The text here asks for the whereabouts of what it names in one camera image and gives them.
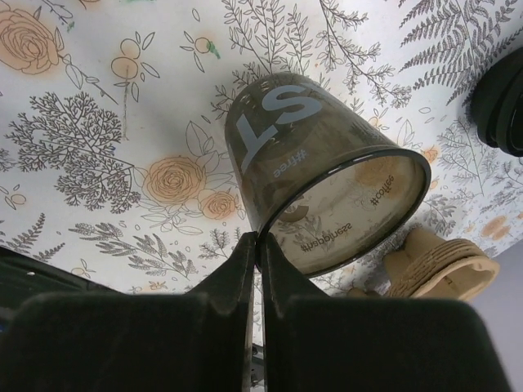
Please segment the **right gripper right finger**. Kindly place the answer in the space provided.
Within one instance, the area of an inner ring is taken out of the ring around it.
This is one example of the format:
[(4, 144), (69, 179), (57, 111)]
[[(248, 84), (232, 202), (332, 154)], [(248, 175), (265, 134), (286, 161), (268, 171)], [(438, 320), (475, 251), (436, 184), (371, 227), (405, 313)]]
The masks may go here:
[(259, 247), (268, 391), (508, 391), (480, 315), (460, 301), (331, 297)]

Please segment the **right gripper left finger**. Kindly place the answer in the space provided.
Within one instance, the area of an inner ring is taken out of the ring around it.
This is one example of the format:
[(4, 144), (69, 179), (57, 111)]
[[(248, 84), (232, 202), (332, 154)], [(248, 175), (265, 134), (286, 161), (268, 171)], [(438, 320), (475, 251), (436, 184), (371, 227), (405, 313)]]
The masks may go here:
[(182, 295), (35, 292), (1, 335), (2, 390), (249, 390), (254, 248)]

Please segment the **black takeout coffee cup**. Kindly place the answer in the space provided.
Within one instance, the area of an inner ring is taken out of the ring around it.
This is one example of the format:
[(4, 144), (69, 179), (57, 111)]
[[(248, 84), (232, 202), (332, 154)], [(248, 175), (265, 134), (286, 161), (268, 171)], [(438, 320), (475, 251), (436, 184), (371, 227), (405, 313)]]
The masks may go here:
[(350, 264), (418, 210), (428, 161), (295, 73), (267, 75), (230, 105), (225, 140), (259, 243), (302, 274)]

